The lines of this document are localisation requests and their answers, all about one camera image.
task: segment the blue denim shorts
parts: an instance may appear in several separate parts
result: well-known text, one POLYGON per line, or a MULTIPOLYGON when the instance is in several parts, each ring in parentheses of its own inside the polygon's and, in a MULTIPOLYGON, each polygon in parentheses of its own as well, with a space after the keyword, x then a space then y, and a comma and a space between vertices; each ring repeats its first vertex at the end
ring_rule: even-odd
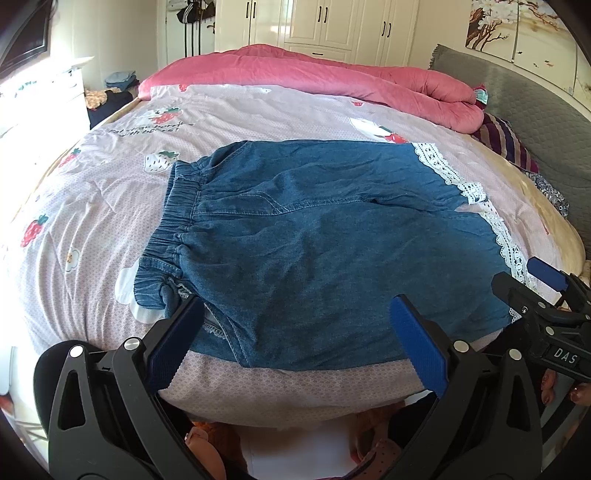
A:
POLYGON ((343 369, 402 359, 389 302, 405 293, 452 339, 506 326, 509 271, 489 224, 412 144, 239 142, 173 165, 139 262, 137 302, 210 310, 191 347, 244 367, 343 369))

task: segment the striped fabric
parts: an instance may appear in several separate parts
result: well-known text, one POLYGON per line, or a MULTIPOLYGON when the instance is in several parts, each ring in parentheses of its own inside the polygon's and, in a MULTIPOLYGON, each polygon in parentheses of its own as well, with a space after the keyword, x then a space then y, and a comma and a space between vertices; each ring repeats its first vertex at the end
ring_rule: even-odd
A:
POLYGON ((472 137, 522 170, 538 173, 538 165, 519 141, 509 122, 485 112, 482 126, 472 137))

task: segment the human hand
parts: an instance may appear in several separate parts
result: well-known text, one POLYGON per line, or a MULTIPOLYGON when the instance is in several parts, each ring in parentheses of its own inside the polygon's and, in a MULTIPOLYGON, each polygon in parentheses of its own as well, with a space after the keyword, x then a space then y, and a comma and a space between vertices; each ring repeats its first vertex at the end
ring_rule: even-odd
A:
MULTIPOLYGON (((544 405, 554 400, 554 384, 556 383, 556 378, 555 371, 546 370, 541 383, 542 403, 544 405)), ((591 407, 591 384, 578 384, 570 390, 569 397, 577 405, 591 407)))

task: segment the pink comforter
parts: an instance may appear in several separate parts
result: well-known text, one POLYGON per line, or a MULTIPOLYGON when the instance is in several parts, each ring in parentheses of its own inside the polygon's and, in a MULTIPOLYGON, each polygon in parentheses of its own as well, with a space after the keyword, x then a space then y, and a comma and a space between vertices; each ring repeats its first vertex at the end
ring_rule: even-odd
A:
POLYGON ((415 67, 368 67, 314 59, 269 45, 177 60, 139 87, 142 100, 158 85, 280 85, 307 93, 381 103, 471 134, 483 121, 474 91, 444 73, 415 67))

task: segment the blue gripper pad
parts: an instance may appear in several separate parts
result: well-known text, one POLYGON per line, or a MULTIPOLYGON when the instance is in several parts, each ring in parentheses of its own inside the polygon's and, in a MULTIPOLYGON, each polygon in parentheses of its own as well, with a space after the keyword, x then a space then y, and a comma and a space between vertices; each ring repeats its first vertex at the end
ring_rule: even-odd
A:
POLYGON ((390 302, 390 322, 423 386, 441 398, 447 388, 447 361, 420 323, 420 314, 405 295, 390 302))
POLYGON ((168 388, 203 325, 204 316, 203 300, 199 297, 192 297, 180 312, 173 315, 172 324, 147 361, 145 386, 148 392, 155 394, 158 390, 168 388))
POLYGON ((562 272, 537 257, 528 260, 527 271, 555 291, 565 291, 569 286, 562 272))

